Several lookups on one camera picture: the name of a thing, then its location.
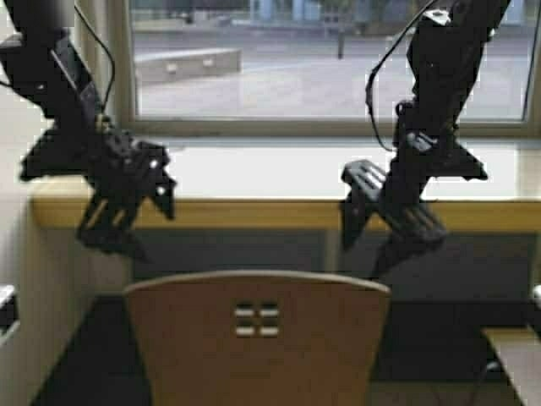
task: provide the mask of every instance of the black wire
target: black wire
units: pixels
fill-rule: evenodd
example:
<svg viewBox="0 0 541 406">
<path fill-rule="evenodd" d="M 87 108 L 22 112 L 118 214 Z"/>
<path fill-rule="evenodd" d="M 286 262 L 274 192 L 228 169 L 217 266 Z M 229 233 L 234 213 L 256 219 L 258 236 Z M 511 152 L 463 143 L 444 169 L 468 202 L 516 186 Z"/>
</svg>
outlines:
<svg viewBox="0 0 541 406">
<path fill-rule="evenodd" d="M 85 25 L 86 29 L 90 32 L 92 37 L 96 40 L 98 44 L 100 44 L 101 48 L 109 58 L 109 62 L 111 63 L 111 78 L 109 79 L 109 85 L 107 86 L 107 91 L 105 94 L 105 98 L 103 100 L 103 111 L 105 112 L 105 109 L 107 108 L 107 103 L 109 102 L 109 96 L 111 95 L 112 85 L 115 81 L 115 76 L 117 74 L 117 66 L 115 64 L 115 59 L 112 57 L 111 51 L 109 51 L 109 48 L 107 48 L 107 45 L 103 43 L 103 41 L 100 39 L 100 37 L 96 34 L 96 31 L 92 28 L 92 25 L 90 25 L 90 22 L 85 17 L 83 12 L 80 10 L 79 6 L 75 4 L 75 11 L 77 12 L 77 15 L 83 21 L 83 24 Z"/>
<path fill-rule="evenodd" d="M 477 379 L 477 382 L 475 382 L 475 385 L 472 388 L 472 391 L 470 392 L 469 399 L 467 400 L 466 406 L 473 406 L 475 404 L 475 401 L 477 400 L 477 396 L 479 393 L 479 389 L 481 388 L 481 385 L 483 385 L 484 380 L 486 379 L 489 372 L 492 370 L 498 370 L 500 368 L 500 364 L 496 361 L 489 362 L 481 371 L 481 374 L 479 375 L 479 378 Z"/>
<path fill-rule="evenodd" d="M 434 398 L 436 399 L 436 403 L 438 404 L 438 406 L 443 406 L 443 399 L 438 393 L 438 390 L 436 389 L 435 385 L 429 382 L 428 386 L 429 386 L 430 391 L 434 395 Z"/>
<path fill-rule="evenodd" d="M 370 72 L 370 76 L 369 76 L 369 82 L 368 84 L 366 85 L 366 105 L 368 106 L 369 108 L 369 115 L 370 115 L 370 120 L 372 121 L 372 127 L 374 128 L 374 132 L 375 132 L 375 137 L 376 139 L 378 140 L 378 142 L 380 143 L 381 147 L 386 150 L 386 151 L 389 151 L 389 152 L 394 152 L 394 150 L 392 150 L 391 148 L 385 146 L 385 144 L 383 143 L 383 141 L 381 140 L 381 137 L 380 137 L 380 132 L 378 131 L 378 127 L 376 125 L 376 122 L 375 122 L 375 117 L 374 117 L 374 81 L 375 81 L 375 77 L 377 76 L 378 72 L 381 70 L 381 67 L 383 66 L 383 64 L 385 63 L 385 61 L 389 58 L 389 56 L 395 51 L 396 47 L 398 47 L 398 45 L 402 42 L 402 40 L 404 39 L 404 36 L 406 36 L 406 34 L 408 33 L 408 31 L 413 27 L 413 25 L 415 23 L 417 23 L 417 21 L 423 17 L 423 14 L 429 9 L 431 8 L 435 3 L 437 3 L 439 0 L 431 0 L 426 6 L 424 6 L 421 11 L 419 11 L 417 13 L 417 15 L 415 15 L 415 17 L 413 17 L 413 19 L 409 22 L 409 24 L 406 26 L 406 28 L 402 31 L 402 33 L 398 36 L 398 38 L 396 39 L 396 41 L 394 42 L 394 44 L 391 46 L 391 48 L 389 49 L 389 51 L 387 51 L 387 53 L 385 54 L 385 56 L 378 62 L 378 64 L 372 69 L 372 71 Z"/>
</svg>

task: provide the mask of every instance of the wooden surface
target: wooden surface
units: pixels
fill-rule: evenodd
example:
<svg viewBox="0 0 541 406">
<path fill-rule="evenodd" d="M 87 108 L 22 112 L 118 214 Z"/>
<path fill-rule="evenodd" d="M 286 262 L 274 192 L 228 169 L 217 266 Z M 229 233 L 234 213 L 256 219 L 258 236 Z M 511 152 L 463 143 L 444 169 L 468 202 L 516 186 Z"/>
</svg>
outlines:
<svg viewBox="0 0 541 406">
<path fill-rule="evenodd" d="M 423 198 L 451 231 L 536 232 L 541 229 L 541 145 L 470 141 L 485 163 L 487 182 L 433 180 Z M 183 146 L 173 145 L 169 173 L 178 181 L 177 218 L 169 222 L 146 201 L 140 228 L 339 229 L 338 203 L 348 187 L 344 165 L 370 159 L 385 170 L 393 157 L 368 143 Z M 32 208 L 38 224 L 73 228 L 90 196 L 81 178 L 36 182 Z M 369 229 L 382 229 L 373 217 Z"/>
<path fill-rule="evenodd" d="M 362 406 L 390 291 L 336 275 L 232 271 L 141 283 L 126 299 L 156 406 Z"/>
<path fill-rule="evenodd" d="M 541 404 L 541 342 L 530 329 L 485 329 L 484 335 L 524 406 Z"/>
</svg>

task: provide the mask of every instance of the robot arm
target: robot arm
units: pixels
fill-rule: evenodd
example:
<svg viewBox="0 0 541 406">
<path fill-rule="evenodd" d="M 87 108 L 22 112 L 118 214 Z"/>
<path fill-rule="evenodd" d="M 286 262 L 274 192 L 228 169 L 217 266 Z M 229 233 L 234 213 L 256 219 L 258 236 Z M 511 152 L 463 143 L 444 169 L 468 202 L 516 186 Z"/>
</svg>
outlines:
<svg viewBox="0 0 541 406">
<path fill-rule="evenodd" d="M 143 200 L 150 198 L 167 218 L 174 218 L 176 183 L 165 170 L 165 148 L 138 142 L 112 125 L 64 28 L 70 25 L 67 16 L 73 15 L 65 4 L 69 2 L 4 2 L 18 31 L 0 44 L 9 87 L 54 120 L 22 161 L 20 178 L 82 175 L 94 195 L 79 225 L 79 240 L 106 253 L 144 260 L 145 252 L 129 233 Z"/>
<path fill-rule="evenodd" d="M 456 121 L 477 81 L 484 46 L 510 2 L 455 0 L 449 9 L 429 9 L 431 2 L 421 14 L 407 52 L 416 80 L 413 99 L 396 106 L 391 170 L 385 174 L 362 160 L 348 163 L 342 175 L 351 186 L 341 205 L 343 248 L 352 247 L 375 212 L 391 228 L 373 277 L 441 246 L 445 227 L 420 199 L 430 178 L 488 178 L 483 164 L 456 141 Z M 367 104 L 371 109 L 370 86 Z"/>
</svg>

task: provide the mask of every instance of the desk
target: desk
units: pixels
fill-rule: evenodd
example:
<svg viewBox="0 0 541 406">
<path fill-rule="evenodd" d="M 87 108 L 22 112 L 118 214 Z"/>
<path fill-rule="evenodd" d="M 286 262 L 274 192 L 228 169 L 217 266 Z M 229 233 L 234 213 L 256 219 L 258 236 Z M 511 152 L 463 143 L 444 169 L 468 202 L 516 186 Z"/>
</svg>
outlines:
<svg viewBox="0 0 541 406">
<path fill-rule="evenodd" d="M 276 146 L 172 141 L 169 173 L 178 181 L 177 218 L 169 222 L 146 201 L 137 228 L 285 228 L 327 231 L 326 268 L 337 267 L 338 202 L 349 190 L 347 162 L 370 159 L 389 168 L 393 154 L 375 143 L 318 141 Z M 423 198 L 453 232 L 528 233 L 541 230 L 541 143 L 471 140 L 464 145 L 485 163 L 487 182 L 432 181 Z M 45 228 L 75 228 L 89 200 L 81 178 L 37 182 L 34 217 Z M 372 217 L 369 230 L 385 224 Z"/>
<path fill-rule="evenodd" d="M 541 342 L 530 329 L 485 329 L 524 406 L 541 404 Z"/>
</svg>

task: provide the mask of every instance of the concrete bench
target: concrete bench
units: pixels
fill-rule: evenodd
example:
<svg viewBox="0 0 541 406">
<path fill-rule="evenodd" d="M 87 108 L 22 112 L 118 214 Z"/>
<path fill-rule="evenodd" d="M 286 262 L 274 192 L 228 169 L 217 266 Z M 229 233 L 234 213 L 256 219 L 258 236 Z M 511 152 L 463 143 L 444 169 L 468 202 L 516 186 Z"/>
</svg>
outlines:
<svg viewBox="0 0 541 406">
<path fill-rule="evenodd" d="M 241 52 L 232 48 L 160 52 L 135 59 L 135 75 L 141 85 L 232 74 L 240 70 Z"/>
</svg>

